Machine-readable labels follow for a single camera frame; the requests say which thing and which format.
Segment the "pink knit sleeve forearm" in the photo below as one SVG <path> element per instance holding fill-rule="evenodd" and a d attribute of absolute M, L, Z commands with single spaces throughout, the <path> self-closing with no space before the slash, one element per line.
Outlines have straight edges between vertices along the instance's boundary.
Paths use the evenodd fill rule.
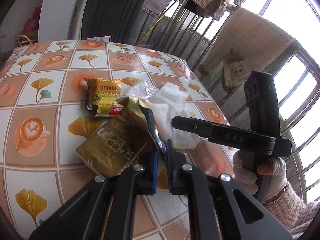
<path fill-rule="evenodd" d="M 298 239 L 309 227 L 319 211 L 319 201 L 305 204 L 287 182 L 280 197 L 270 203 L 265 203 L 266 209 Z"/>

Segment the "right hand white glove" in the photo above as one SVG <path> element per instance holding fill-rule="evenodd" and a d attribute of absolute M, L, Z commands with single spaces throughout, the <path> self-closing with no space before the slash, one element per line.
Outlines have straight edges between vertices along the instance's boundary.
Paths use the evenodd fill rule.
<path fill-rule="evenodd" d="M 251 195 L 258 192 L 258 177 L 269 179 L 265 190 L 264 202 L 270 202 L 283 192 L 287 183 L 286 163 L 279 157 L 270 157 L 257 168 L 257 174 L 244 168 L 244 162 L 237 151 L 233 156 L 233 172 L 235 180 Z"/>

